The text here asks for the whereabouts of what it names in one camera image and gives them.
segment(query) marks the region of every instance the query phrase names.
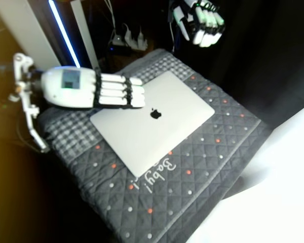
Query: white robotic hand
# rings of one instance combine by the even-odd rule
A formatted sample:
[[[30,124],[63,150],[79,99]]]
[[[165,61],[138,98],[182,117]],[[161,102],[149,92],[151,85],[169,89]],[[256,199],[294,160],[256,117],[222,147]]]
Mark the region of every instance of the white robotic hand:
[[[39,82],[44,98],[57,106],[68,108],[141,108],[145,106],[144,88],[138,78],[99,74],[88,68],[56,67],[44,73],[32,72],[34,61],[21,53],[14,55],[15,94],[9,100],[21,100],[27,126],[41,152],[49,147],[33,127],[40,109],[31,103],[35,82]]]
[[[208,0],[178,0],[173,5],[173,17],[182,35],[194,45],[216,44],[225,30],[218,7]]]

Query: polka dot fabric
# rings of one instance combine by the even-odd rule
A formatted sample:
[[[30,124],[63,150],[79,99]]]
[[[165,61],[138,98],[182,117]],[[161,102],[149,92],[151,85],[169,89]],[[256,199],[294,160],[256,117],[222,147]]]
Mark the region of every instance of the polka dot fabric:
[[[92,111],[77,111],[79,115],[52,108],[54,116],[45,123],[47,140],[76,177],[83,199],[120,242],[186,242],[269,135],[257,117],[166,51],[154,51],[123,73],[146,83],[167,70],[212,106],[215,115],[141,178],[134,178],[92,129]],[[90,133],[75,130],[79,117],[80,131]]]

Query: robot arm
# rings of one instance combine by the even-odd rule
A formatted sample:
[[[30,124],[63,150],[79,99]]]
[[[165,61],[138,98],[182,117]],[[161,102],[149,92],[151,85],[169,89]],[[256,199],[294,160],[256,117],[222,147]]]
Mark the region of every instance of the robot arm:
[[[177,0],[172,9],[182,35],[194,45],[209,47],[216,44],[225,30],[218,7],[208,0]]]
[[[49,147],[33,127],[40,109],[31,103],[34,85],[31,67],[34,61],[21,53],[14,55],[16,90],[9,99],[21,100],[27,126],[41,152]],[[44,98],[51,104],[68,108],[141,108],[145,106],[144,88],[138,78],[121,75],[99,74],[88,68],[56,67],[42,73],[40,88]]]

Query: laptop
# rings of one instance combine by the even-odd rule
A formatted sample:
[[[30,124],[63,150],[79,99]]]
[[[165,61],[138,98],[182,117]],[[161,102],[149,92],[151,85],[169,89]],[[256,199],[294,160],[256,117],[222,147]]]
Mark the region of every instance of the laptop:
[[[142,176],[214,113],[172,72],[144,85],[141,109],[103,109],[90,120],[135,177]]]

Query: small screen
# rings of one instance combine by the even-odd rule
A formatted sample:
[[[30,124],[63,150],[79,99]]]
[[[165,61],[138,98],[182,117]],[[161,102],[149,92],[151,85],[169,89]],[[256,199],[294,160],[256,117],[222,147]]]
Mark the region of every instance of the small screen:
[[[80,89],[80,71],[64,70],[62,77],[63,89]]]

